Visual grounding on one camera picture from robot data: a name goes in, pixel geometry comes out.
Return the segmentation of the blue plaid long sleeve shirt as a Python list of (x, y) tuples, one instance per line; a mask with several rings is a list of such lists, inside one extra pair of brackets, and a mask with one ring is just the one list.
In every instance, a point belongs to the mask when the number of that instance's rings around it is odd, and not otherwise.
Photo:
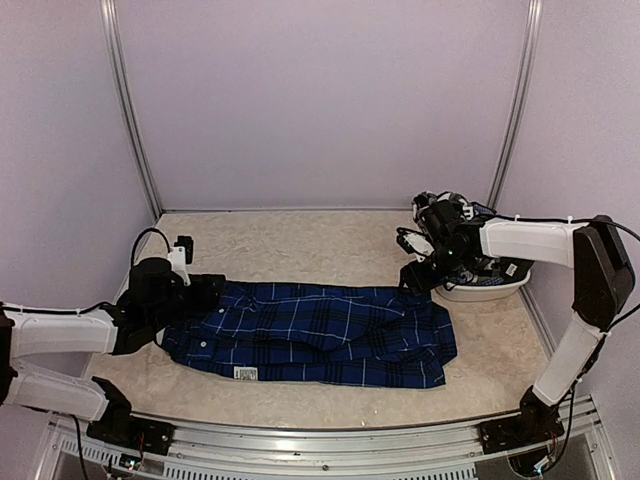
[(165, 329), (177, 364), (238, 380), (431, 389), (457, 357), (451, 316), (390, 286), (227, 282), (216, 306)]

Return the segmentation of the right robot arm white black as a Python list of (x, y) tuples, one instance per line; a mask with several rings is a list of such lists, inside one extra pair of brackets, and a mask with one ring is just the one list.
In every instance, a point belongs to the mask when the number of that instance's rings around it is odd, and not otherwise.
[(607, 215), (588, 218), (507, 216), (451, 193), (423, 193), (413, 201), (411, 228), (396, 241), (413, 256), (400, 273), (415, 294), (436, 288), (520, 284), (530, 273), (562, 270), (554, 280), (569, 304), (564, 332), (547, 365), (525, 391), (515, 414), (480, 424), (483, 448), (496, 452), (568, 434), (560, 406), (596, 363), (624, 307), (636, 274), (622, 237), (639, 236)]

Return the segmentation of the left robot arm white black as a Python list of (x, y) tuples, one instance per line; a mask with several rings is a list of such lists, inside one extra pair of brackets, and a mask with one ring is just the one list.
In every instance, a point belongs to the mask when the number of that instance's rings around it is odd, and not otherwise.
[(27, 362), (32, 355), (99, 353), (129, 355), (180, 326), (213, 311), (226, 279), (191, 274), (177, 253), (146, 258), (129, 270), (128, 287), (114, 304), (76, 310), (1, 306), (1, 401), (68, 414), (87, 421), (90, 437), (128, 448), (167, 442), (173, 427), (136, 417), (110, 381), (82, 379)]

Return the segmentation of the white plastic basin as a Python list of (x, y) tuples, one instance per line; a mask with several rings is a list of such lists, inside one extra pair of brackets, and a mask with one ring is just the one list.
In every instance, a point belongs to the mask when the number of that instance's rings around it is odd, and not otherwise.
[(468, 302), (485, 302), (506, 298), (516, 293), (523, 285), (526, 285), (531, 278), (531, 272), (518, 281), (504, 285), (494, 286), (477, 286), (477, 285), (458, 285), (450, 290), (444, 286), (439, 286), (435, 291), (444, 299), (451, 302), (468, 303)]

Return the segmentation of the grey black patterned shirt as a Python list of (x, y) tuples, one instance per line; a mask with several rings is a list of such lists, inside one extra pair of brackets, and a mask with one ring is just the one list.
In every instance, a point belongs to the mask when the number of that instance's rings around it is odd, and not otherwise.
[(412, 211), (430, 245), (426, 262), (438, 285), (513, 284), (525, 279), (534, 265), (532, 260), (485, 253), (480, 228), (496, 212), (459, 193), (422, 192), (413, 198)]

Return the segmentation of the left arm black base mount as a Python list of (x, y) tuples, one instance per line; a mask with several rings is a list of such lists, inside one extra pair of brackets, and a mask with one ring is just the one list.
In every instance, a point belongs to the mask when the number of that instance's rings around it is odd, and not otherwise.
[(89, 438), (136, 450), (139, 453), (166, 456), (176, 427), (168, 422), (130, 414), (91, 422), (86, 430)]

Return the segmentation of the front aluminium rail base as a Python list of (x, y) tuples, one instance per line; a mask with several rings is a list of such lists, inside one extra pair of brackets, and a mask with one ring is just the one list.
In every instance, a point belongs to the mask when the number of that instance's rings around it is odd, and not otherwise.
[(546, 453), (562, 458), (544, 479), (620, 474), (590, 397), (559, 409), (570, 439), (486, 453), (483, 418), (410, 427), (285, 429), (173, 421), (164, 452), (138, 453), (88, 438), (51, 416), (31, 479), (515, 479)]

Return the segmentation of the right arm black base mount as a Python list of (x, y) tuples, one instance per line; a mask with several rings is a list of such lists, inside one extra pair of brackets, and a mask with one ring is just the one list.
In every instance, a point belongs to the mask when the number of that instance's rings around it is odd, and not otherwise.
[(481, 422), (478, 433), (483, 453), (488, 455), (547, 442), (565, 430), (559, 418), (535, 425), (519, 414)]

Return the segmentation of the right aluminium frame post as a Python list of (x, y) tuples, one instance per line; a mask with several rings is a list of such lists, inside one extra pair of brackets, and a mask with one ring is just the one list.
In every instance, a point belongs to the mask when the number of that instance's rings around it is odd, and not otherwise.
[(528, 2), (526, 25), (518, 63), (515, 89), (507, 118), (505, 134), (501, 143), (498, 163), (487, 197), (490, 208), (496, 208), (498, 206), (506, 185), (533, 75), (542, 11), (542, 0), (531, 0)]

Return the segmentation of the aluminium frame post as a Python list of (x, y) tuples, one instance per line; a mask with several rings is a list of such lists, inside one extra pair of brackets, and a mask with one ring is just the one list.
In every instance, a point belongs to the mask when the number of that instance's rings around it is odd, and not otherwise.
[(109, 63), (111, 66), (116, 95), (126, 131), (134, 165), (142, 185), (143, 195), (150, 214), (157, 222), (164, 208), (153, 178), (151, 166), (145, 151), (139, 121), (136, 115), (133, 96), (128, 81), (124, 48), (119, 29), (117, 2), (100, 0), (99, 8), (105, 34)]
[(505, 134), (501, 143), (498, 163), (487, 197), (490, 208), (496, 208), (498, 206), (506, 185), (533, 75), (542, 11), (542, 0), (531, 0), (528, 2), (526, 25), (518, 63), (515, 89), (507, 118)]

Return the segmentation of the left aluminium frame post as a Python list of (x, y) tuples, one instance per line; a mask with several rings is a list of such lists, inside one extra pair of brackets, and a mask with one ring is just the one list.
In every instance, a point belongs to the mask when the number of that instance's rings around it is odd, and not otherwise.
[(133, 96), (128, 81), (124, 48), (119, 29), (117, 2), (100, 0), (99, 8), (105, 34), (109, 63), (111, 66), (116, 95), (126, 131), (134, 165), (142, 185), (143, 195), (150, 214), (157, 222), (164, 208), (153, 178), (151, 166), (145, 151), (139, 121), (136, 115)]

